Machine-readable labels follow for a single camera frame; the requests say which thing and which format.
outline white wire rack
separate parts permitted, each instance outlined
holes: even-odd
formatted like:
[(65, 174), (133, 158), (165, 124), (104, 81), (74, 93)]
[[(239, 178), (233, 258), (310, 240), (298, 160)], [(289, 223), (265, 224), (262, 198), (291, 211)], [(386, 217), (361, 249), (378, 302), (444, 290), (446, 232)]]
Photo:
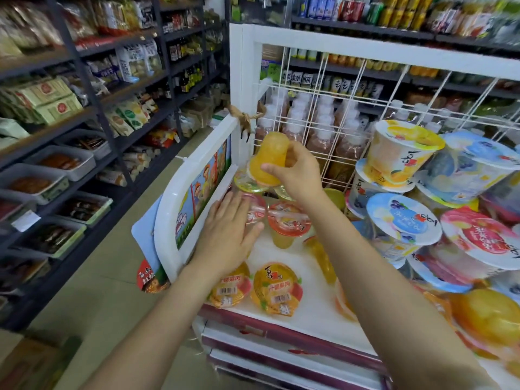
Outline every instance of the white wire rack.
[[(436, 103), (436, 100), (439, 98), (439, 96), (444, 96), (445, 94), (453, 93), (453, 91), (448, 91), (451, 90), (450, 87), (446, 87), (449, 83), (450, 77), (452, 76), (453, 72), (467, 72), (478, 74), (483, 77), (489, 76), (490, 82), (485, 86), (485, 89), (482, 91), (481, 94), (473, 95), (473, 97), (476, 97), (476, 99), (471, 105), (471, 107), (468, 110), (466, 110), (465, 113), (452, 112), (450, 114), (449, 118), (451, 118), (454, 121), (457, 121), (459, 124), (456, 129), (477, 127), (484, 130), (484, 127), (489, 126), (493, 130), (493, 132), (491, 133), (492, 135), (490, 136), (490, 138), (493, 140), (502, 140), (506, 134), (511, 135), (511, 132), (513, 131), (515, 131), (514, 134), (517, 134), (518, 137), (520, 137), (520, 101), (515, 99), (510, 100), (512, 104), (510, 104), (507, 108), (504, 108), (505, 111), (503, 111), (503, 115), (501, 118), (492, 116), (482, 116), (480, 114), (476, 114), (477, 110), (479, 109), (479, 106), (484, 104), (486, 100), (490, 99), (490, 93), (495, 89), (497, 82), (499, 82), (500, 78), (520, 80), (520, 61), (446, 50), (436, 50), (435, 53), (432, 53), (432, 49), (425, 47), (385, 43), (382, 41), (367, 40), (360, 38), (341, 37), (330, 34), (321, 34), (317, 32), (299, 32), (295, 30), (288, 30), (282, 28), (262, 27), (262, 32), (260, 33), (258, 31), (258, 26), (254, 25), (241, 25), (241, 27), (232, 28), (232, 55), (234, 48), (233, 31), (235, 33), (237, 31), (240, 31), (241, 35), (241, 49), (238, 50), (238, 48), (235, 48), (241, 56), (241, 71), (240, 73), (235, 73), (235, 82), (239, 82), (239, 85), (241, 86), (242, 98), (238, 99), (236, 95), (233, 96), (233, 93), (236, 94), (237, 91), (233, 90), (232, 72), (232, 102), (241, 101), (242, 103), (244, 103), (244, 96), (248, 96), (248, 94), (245, 92), (248, 89), (248, 87), (249, 91), (256, 92), (259, 86), (265, 87), (265, 85), (267, 85), (271, 89), (285, 88), (290, 91), (291, 97), (296, 97), (299, 93), (303, 92), (309, 93), (311, 95), (311, 101), (309, 110), (307, 112), (307, 117), (303, 121), (305, 122), (305, 132), (302, 142), (303, 145), (307, 145), (309, 141), (309, 136), (311, 136), (315, 131), (320, 130), (321, 126), (323, 126), (323, 124), (318, 125), (318, 123), (313, 122), (314, 116), (317, 111), (317, 99), (319, 97), (333, 97), (335, 106), (338, 106), (343, 100), (355, 100), (358, 102), (358, 110), (361, 112), (361, 114), (368, 111), (368, 113), (372, 115), (372, 121), (381, 120), (385, 117), (388, 111), (392, 111), (392, 109), (394, 108), (391, 104), (392, 100), (405, 100), (402, 94), (406, 89), (405, 85), (409, 85), (410, 82), (410, 79), (407, 79), (410, 77), (409, 70), (412, 66), (418, 65), (427, 68), (441, 69), (444, 70), (445, 74), (444, 78), (439, 83), (437, 90), (433, 93), (428, 104), (426, 104), (426, 110), (418, 113), (418, 119), (415, 123), (419, 124), (421, 121), (423, 121), (426, 114), (431, 114), (433, 116), (437, 115), (439, 109), (433, 107), (433, 105)], [(259, 67), (261, 64), (261, 60), (258, 59), (261, 59), (261, 46), (263, 44), (278, 45), (283, 47), (281, 73), (280, 78), (277, 82), (266, 82), (267, 80), (265, 80), (264, 82), (260, 82), (258, 79), (260, 69)], [(288, 79), (290, 74), (294, 72), (311, 72), (309, 69), (302, 67), (302, 63), (295, 63), (295, 66), (291, 65), (291, 62), (293, 62), (295, 58), (292, 58), (290, 56), (291, 53), (294, 53), (294, 48), (291, 48), (290, 46), (297, 46), (300, 44), (303, 45), (305, 49), (307, 49), (307, 51), (314, 50), (318, 52), (318, 58), (316, 59), (318, 62), (313, 62), (309, 64), (314, 66), (315, 69), (312, 72), (316, 75), (313, 77), (313, 83), (311, 85), (306, 85), (306, 87), (295, 85), (294, 83), (291, 84), (291, 82)], [(374, 50), (388, 47), (393, 48), (393, 52), (390, 52), (384, 58), (363, 57), (366, 55), (373, 57)], [(351, 49), (351, 51), (338, 52), (338, 50), (340, 49)], [(327, 50), (331, 53), (340, 53), (345, 56), (358, 58), (358, 61), (356, 63), (356, 65), (359, 66), (357, 75), (330, 72), (330, 70), (337, 71), (338, 69), (328, 68), (329, 53), (327, 52)], [(365, 72), (367, 71), (368, 60), (383, 60), (387, 62), (398, 63), (400, 65), (399, 78), (397, 79), (397, 81), (395, 81), (395, 78), (393, 80), (385, 81), (385, 79), (383, 78), (384, 74), (381, 75), (381, 79), (371, 78), (370, 76), (372, 74), (368, 74), (367, 76)], [(340, 76), (342, 78), (350, 79), (352, 83), (349, 91), (347, 93), (339, 93), (333, 92), (331, 90), (324, 90), (323, 83), (327, 75)], [(384, 84), (386, 86), (386, 97), (375, 99), (360, 96), (360, 85), (362, 82), (365, 82), (366, 84), (367, 81), (377, 81), (377, 83)], [(270, 90), (267, 91), (267, 103), (270, 103), (272, 101), (272, 99), (269, 98), (270, 92)], [(355, 164), (360, 158), (363, 158), (366, 155), (366, 152), (370, 146), (373, 137), (373, 129), (370, 127), (371, 123), (364, 130), (356, 131), (353, 134), (345, 132), (344, 130), (342, 131), (339, 128), (339, 126), (342, 126), (344, 124), (345, 117), (347, 116), (348, 111), (351, 108), (351, 105), (354, 103), (355, 102), (353, 101), (348, 101), (341, 121), (339, 121), (338, 123), (327, 125), (325, 127), (334, 129), (332, 137), (333, 145), (331, 149), (328, 151), (328, 153), (313, 152), (316, 158), (318, 158), (319, 161), (323, 163), (321, 177), (324, 186), (333, 187), (343, 191), (346, 191), (351, 187)], [(402, 108), (411, 111), (413, 109), (413, 104), (405, 103)], [(286, 116), (286, 112), (286, 108), (279, 107), (279, 112), (273, 118), (275, 122), (275, 128), (277, 130), (282, 129), (283, 125), (290, 120)], [(340, 140), (348, 135), (357, 135), (359, 137), (364, 138), (366, 144), (364, 145), (360, 155), (351, 158), (342, 157), (338, 155), (336, 147)], [(259, 146), (261, 143), (262, 142), (259, 139), (254, 140), (254, 146)], [(329, 170), (334, 164), (336, 164), (336, 167), (338, 167), (337, 165), (340, 165), (340, 168), (343, 168), (341, 172), (336, 173), (335, 176), (334, 174), (329, 172)]]

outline price tag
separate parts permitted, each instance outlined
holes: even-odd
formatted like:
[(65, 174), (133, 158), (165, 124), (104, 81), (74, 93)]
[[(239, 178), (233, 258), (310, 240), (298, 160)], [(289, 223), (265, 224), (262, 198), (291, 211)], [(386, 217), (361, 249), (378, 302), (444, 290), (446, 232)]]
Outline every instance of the price tag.
[(11, 225), (20, 232), (27, 231), (33, 224), (35, 224), (41, 217), (36, 215), (30, 209), (25, 212), (22, 216), (16, 219)]

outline right hand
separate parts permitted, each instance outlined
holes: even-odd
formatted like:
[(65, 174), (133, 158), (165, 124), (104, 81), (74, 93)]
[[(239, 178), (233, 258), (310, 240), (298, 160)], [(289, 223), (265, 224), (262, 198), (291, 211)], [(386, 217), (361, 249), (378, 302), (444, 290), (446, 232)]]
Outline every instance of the right hand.
[(318, 161), (299, 142), (289, 144), (285, 167), (264, 163), (261, 169), (280, 179), (289, 195), (300, 203), (315, 200), (323, 191)]

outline store aisle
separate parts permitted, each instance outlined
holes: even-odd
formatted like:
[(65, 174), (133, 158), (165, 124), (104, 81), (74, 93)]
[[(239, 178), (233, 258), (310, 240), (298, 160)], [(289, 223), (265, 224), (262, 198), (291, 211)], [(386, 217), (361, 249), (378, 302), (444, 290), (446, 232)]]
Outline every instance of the store aisle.
[[(210, 128), (199, 131), (179, 155), (188, 156), (211, 131)], [(83, 339), (56, 390), (77, 389), (159, 297), (141, 292), (135, 284), (144, 256), (130, 230), (161, 195), (180, 164), (180, 159), (174, 159), (166, 167), (31, 323), (31, 330), (51, 338), (78, 335)], [(187, 335), (163, 388), (244, 388), (235, 379), (216, 379), (199, 343), (188, 340), (192, 336)]]

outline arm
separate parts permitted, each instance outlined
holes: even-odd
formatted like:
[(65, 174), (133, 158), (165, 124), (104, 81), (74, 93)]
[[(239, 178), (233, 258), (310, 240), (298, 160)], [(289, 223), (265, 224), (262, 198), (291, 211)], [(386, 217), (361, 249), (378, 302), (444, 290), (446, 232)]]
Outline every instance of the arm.
[(249, 199), (228, 193), (210, 209), (195, 254), (172, 287), (82, 390), (161, 388), (187, 329), (218, 280), (241, 264), (263, 229), (244, 236)]
[(436, 308), (383, 259), (321, 188), (318, 162), (292, 142), (287, 165), (263, 164), (309, 215), (367, 338), (401, 389), (494, 382)]

